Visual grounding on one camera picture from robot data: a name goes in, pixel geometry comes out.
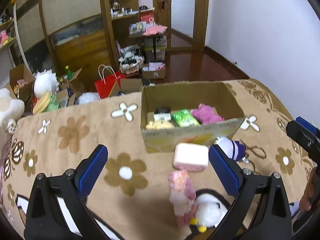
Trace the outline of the person's right hand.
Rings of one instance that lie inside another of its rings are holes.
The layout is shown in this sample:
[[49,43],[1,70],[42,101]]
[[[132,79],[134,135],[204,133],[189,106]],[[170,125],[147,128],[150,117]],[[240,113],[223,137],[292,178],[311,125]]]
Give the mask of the person's right hand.
[[310,177],[308,179],[308,183],[304,190],[304,194],[299,202],[299,208],[301,211],[309,211],[312,207],[311,198],[314,195],[314,186],[313,186],[313,179],[315,176],[316,168],[314,167],[310,172]]

